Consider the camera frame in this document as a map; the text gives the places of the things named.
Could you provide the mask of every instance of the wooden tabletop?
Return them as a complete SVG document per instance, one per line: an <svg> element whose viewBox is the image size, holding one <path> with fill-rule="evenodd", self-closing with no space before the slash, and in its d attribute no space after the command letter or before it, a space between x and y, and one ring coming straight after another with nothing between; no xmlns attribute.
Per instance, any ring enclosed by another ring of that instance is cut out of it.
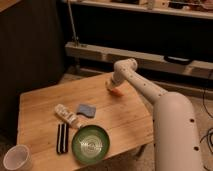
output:
<svg viewBox="0 0 213 171"><path fill-rule="evenodd" d="M6 10L7 8L13 6L21 0L0 0L0 12Z"/></svg>
<svg viewBox="0 0 213 171"><path fill-rule="evenodd" d="M17 144L30 148L33 171L76 170L79 164L71 150L76 130L69 131L69 152L56 154L57 126L61 121L54 107L61 103L75 112L78 105L96 107L94 119L81 116L83 124L103 127L110 137L110 149L106 158L131 150L153 140L152 117L137 92L125 82L118 89L122 97L111 95L105 81L111 73L59 84L31 92L20 97Z"/></svg>

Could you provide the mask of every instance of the green bowl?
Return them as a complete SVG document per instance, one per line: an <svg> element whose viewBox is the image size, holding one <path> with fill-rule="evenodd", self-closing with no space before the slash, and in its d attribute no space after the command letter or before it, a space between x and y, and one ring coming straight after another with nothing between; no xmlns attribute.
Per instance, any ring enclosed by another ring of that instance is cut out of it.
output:
<svg viewBox="0 0 213 171"><path fill-rule="evenodd" d="M107 154L110 140L107 132L97 125L80 128L72 140L72 152L82 164L100 162Z"/></svg>

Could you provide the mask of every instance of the white cup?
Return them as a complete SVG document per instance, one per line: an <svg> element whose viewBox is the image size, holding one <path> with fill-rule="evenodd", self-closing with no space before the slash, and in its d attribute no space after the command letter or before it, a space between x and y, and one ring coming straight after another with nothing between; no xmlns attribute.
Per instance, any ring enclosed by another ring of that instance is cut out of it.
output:
<svg viewBox="0 0 213 171"><path fill-rule="evenodd" d="M32 168L30 150L26 145L16 145L4 156L3 165L10 171L27 171Z"/></svg>

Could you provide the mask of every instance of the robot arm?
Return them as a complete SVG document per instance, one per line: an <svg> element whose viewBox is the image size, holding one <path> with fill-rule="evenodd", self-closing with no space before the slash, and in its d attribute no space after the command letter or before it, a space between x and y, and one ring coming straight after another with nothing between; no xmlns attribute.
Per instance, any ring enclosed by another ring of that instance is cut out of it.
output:
<svg viewBox="0 0 213 171"><path fill-rule="evenodd" d="M167 91L135 72L137 62L134 59L121 60L114 64L112 78L106 82L108 89L113 89L127 80L145 98L154 104Z"/></svg>
<svg viewBox="0 0 213 171"><path fill-rule="evenodd" d="M184 95L168 92L135 72L134 59L114 64L114 73L106 82L112 90L127 80L153 104L155 170L202 171L194 108Z"/></svg>

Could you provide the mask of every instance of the blue sponge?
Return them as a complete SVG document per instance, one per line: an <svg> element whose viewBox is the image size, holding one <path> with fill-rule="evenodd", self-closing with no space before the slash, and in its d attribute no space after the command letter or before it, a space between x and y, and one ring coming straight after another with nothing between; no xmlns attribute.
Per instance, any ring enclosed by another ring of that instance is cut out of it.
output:
<svg viewBox="0 0 213 171"><path fill-rule="evenodd" d="M79 104L77 108L77 114L82 114L88 118L94 118L95 117L96 108L93 106L89 106L86 104Z"/></svg>

